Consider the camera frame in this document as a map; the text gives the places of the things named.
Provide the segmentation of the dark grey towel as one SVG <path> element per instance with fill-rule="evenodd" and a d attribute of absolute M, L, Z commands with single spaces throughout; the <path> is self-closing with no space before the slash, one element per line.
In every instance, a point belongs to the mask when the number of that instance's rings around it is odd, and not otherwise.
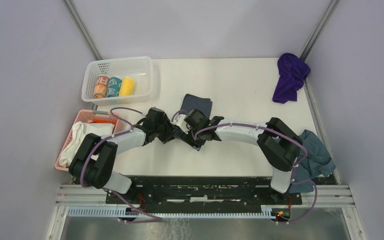
<path fill-rule="evenodd" d="M 190 112 L 193 109 L 201 111 L 207 118 L 210 117 L 212 112 L 213 102 L 210 98 L 202 98 L 187 93 L 182 101 L 181 110 Z"/>

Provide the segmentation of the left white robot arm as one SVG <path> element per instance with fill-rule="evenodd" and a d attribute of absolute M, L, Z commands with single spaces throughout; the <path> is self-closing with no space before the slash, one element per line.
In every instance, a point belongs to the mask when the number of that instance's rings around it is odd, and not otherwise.
<path fill-rule="evenodd" d="M 143 147 L 155 139 L 169 142 L 182 132 L 167 114 L 152 107 L 136 124 L 127 130 L 101 137 L 87 134 L 71 161 L 68 172 L 80 181 L 83 187 L 111 190 L 127 204 L 134 202 L 138 191 L 133 181 L 113 170 L 116 157 L 128 150 Z"/>

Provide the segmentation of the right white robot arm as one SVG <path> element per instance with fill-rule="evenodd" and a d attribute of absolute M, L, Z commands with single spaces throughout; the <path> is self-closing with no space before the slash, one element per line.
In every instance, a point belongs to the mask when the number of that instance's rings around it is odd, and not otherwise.
<path fill-rule="evenodd" d="M 258 146 L 272 167 L 269 199 L 282 204 L 289 198 L 299 154 L 306 153 L 303 142 L 281 119 L 272 117 L 267 122 L 233 121 L 222 116 L 206 117 L 193 109 L 178 113 L 172 123 L 197 141 L 235 141 Z"/>

